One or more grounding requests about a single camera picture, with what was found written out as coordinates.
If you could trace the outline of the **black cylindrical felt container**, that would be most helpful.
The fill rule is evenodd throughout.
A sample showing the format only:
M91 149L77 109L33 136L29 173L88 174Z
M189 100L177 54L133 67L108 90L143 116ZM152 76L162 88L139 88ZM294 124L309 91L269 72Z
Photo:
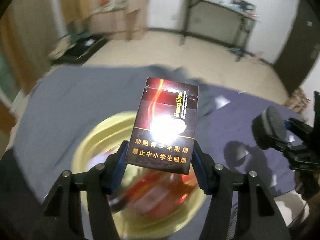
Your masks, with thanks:
M275 107L269 106L252 120L252 134L262 150L271 148L266 141L268 135L286 141L285 122Z

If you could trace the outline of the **dark brown cigarette box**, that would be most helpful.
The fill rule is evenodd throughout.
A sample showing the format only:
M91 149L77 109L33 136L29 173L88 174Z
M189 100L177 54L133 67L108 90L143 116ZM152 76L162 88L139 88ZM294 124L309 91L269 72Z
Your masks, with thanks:
M198 98L197 85L148 78L127 148L126 163L188 174Z

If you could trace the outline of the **red silver carton box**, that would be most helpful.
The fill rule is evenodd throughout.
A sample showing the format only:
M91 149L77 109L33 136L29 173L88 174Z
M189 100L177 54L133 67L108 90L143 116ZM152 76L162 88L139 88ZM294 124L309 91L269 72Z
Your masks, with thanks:
M127 189L127 207L135 214L163 219L176 212L198 186L195 174L150 170Z

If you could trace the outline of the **black box on table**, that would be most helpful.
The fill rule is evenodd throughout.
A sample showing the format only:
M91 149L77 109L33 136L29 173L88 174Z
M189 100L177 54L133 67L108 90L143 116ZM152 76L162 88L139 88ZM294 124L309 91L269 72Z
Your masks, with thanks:
M245 0L231 0L231 3L239 7L242 11L255 11L256 6Z

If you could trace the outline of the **grey crumpled cloth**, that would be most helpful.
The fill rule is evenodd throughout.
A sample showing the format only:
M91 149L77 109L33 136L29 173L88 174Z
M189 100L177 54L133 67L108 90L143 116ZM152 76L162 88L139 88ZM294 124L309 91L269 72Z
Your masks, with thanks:
M38 200L43 200L64 170L71 168L81 141L103 120L136 111L148 77L199 87L197 128L216 109L213 87L190 79L182 68L57 68L33 88L19 122L13 148L22 173Z

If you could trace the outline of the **wooden cabinet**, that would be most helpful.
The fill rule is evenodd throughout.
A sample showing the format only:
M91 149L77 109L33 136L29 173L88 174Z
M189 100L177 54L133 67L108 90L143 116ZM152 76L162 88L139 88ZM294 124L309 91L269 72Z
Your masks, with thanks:
M115 40L137 40L148 30L150 0L53 0L57 29L67 33L107 33Z

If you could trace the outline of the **dark brown door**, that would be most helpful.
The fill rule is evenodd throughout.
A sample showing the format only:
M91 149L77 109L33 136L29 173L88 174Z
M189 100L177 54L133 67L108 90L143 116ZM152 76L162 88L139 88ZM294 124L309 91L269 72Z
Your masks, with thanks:
M303 83L318 55L319 20L307 0L299 0L291 33L273 65L289 95Z

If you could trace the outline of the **black folding table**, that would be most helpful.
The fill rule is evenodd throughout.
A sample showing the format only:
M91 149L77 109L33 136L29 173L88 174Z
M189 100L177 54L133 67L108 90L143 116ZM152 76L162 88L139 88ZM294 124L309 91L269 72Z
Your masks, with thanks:
M233 5L216 0L183 0L180 20L180 44L186 37L195 37L225 46L239 62L257 20L255 11L242 11Z

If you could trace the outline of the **cardboard box by wall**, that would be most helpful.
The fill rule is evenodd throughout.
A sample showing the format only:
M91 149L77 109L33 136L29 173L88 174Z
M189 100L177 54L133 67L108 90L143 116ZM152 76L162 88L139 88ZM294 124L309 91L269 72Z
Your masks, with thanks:
M298 87L293 91L290 98L286 100L284 106L296 113L302 114L306 110L309 102L310 99L306 97L304 90Z

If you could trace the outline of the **open black suitcase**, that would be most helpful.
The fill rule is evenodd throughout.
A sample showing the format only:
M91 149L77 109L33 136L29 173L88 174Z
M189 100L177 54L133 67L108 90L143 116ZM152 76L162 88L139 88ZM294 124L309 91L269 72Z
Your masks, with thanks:
M106 35L100 33L64 36L49 53L49 61L52 65L84 64L108 41Z

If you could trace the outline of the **purple triangle-pattern bedsheet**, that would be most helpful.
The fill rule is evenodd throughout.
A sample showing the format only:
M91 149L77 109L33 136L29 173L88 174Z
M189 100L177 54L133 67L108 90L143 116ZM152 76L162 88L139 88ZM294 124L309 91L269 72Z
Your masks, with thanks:
M282 105L245 92L200 85L195 139L204 153L232 172L256 171L290 225L304 207L294 191L294 172L280 152L261 150L252 135L252 120L269 106L283 119L300 118Z

